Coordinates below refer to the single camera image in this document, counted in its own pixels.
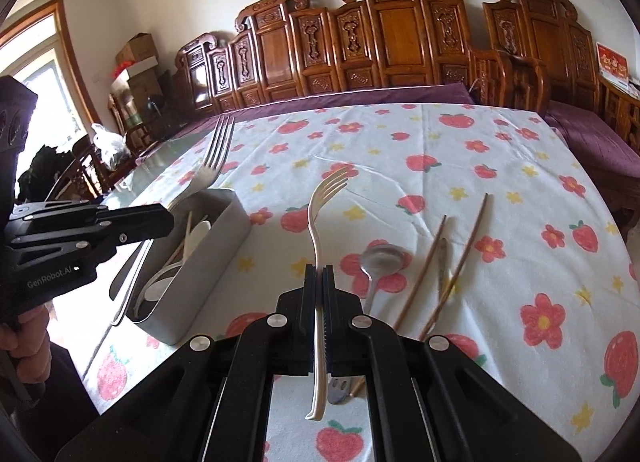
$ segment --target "gray utensil holder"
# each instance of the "gray utensil holder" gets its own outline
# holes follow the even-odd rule
[[[192,212],[192,226],[207,216],[207,220],[211,222],[211,229],[182,265],[153,310],[144,318],[135,320],[133,307],[138,294],[184,239],[189,211]],[[180,201],[171,213],[175,219],[174,230],[169,236],[153,241],[134,281],[133,295],[126,311],[127,317],[138,327],[169,345],[178,343],[188,332],[191,323],[251,229],[249,217],[236,192],[231,189],[204,189]],[[124,289],[122,284],[141,247],[142,244],[111,283],[111,299],[115,299],[119,290]]]

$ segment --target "human hand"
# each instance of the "human hand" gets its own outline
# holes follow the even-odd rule
[[[0,325],[0,349],[7,350],[13,358],[20,359],[16,366],[18,379],[24,384],[44,382],[51,370],[51,349],[49,345],[49,311],[44,305],[20,314],[19,332],[7,325]]]

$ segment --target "white plastic fork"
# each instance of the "white plastic fork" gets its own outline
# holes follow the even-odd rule
[[[169,211],[171,211],[181,200],[184,200],[203,189],[207,189],[211,184],[216,182],[216,179],[222,172],[222,168],[225,166],[226,157],[229,155],[231,140],[234,137],[235,125],[236,119],[229,117],[228,115],[220,116],[218,118],[200,168],[198,168],[198,171],[196,171],[196,174],[193,176],[193,179],[191,179],[191,182],[187,187],[167,205],[166,208]],[[138,277],[137,273],[140,271],[152,243],[153,240],[146,240],[142,244],[138,257],[131,267],[131,276],[127,275],[125,283],[123,283],[123,285],[126,285],[128,282],[127,290],[124,292],[121,304],[117,306],[118,311],[111,320],[111,324],[114,327],[117,327],[122,323],[122,320],[127,314],[127,307],[129,306],[131,297],[133,296],[133,287]]]
[[[309,234],[311,235],[311,241],[314,243],[314,252],[316,254],[316,277],[318,281],[320,280],[324,264],[322,263],[320,237],[316,229],[316,218],[318,217],[320,208],[347,185],[347,171],[346,166],[337,169],[318,184],[306,210],[309,222]],[[316,303],[314,312],[314,397],[311,403],[311,411],[305,417],[307,420],[322,420],[326,407],[326,357],[324,344],[324,308],[322,302],[320,302]]]

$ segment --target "white plastic bag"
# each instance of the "white plastic bag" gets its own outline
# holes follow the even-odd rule
[[[100,150],[102,162],[111,171],[115,171],[130,155],[124,137],[114,132],[108,131],[102,125],[94,123],[94,145]]]

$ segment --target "dining table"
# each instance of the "dining table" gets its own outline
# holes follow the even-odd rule
[[[114,209],[171,202],[193,178],[211,126],[163,144],[104,200]],[[394,322],[443,215],[450,272],[488,204],[432,333],[445,335],[592,462],[640,394],[640,291],[605,202],[561,138],[535,113],[471,104],[318,108],[236,123],[212,189],[232,189],[252,224],[175,345],[129,319],[108,291],[136,245],[98,266],[95,282],[54,300],[83,384],[104,413],[194,335],[242,333],[302,286],[314,261],[306,209],[319,182],[346,167],[347,186],[320,211],[324,263],[363,298],[359,256],[404,251],[380,280],[371,315]],[[417,338],[438,302],[431,265],[398,333]],[[265,461],[373,460],[366,392],[305,420],[313,377],[276,377]]]

